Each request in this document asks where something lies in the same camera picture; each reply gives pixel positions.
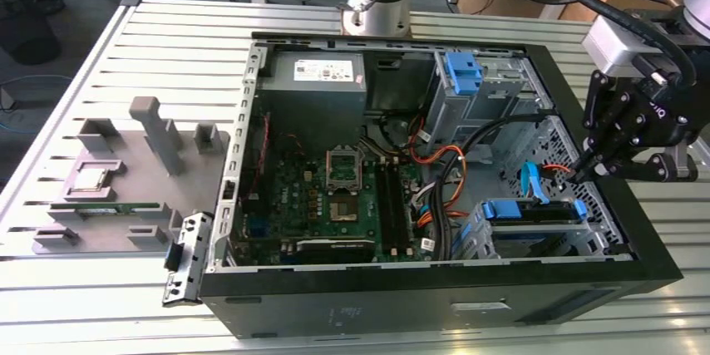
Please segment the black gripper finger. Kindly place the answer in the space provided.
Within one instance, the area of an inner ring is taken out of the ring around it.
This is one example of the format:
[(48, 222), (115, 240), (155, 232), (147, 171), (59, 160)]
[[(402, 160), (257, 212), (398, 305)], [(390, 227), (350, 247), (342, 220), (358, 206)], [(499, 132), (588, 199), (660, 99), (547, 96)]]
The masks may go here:
[(593, 173), (600, 176), (610, 175), (625, 180), (652, 182), (694, 182), (700, 171), (694, 158), (688, 153), (686, 145), (666, 147), (656, 152), (648, 160), (633, 160), (628, 155), (608, 163), (598, 163)]
[(573, 164), (569, 181), (574, 184), (581, 184), (593, 179), (596, 174), (596, 166), (601, 163), (602, 153), (598, 150), (598, 135), (600, 122), (604, 111), (609, 102), (613, 100), (613, 88), (616, 86), (616, 79), (609, 77), (600, 70), (594, 70), (590, 82), (588, 98), (584, 109), (582, 127), (589, 134), (584, 141), (585, 151), (578, 160)]

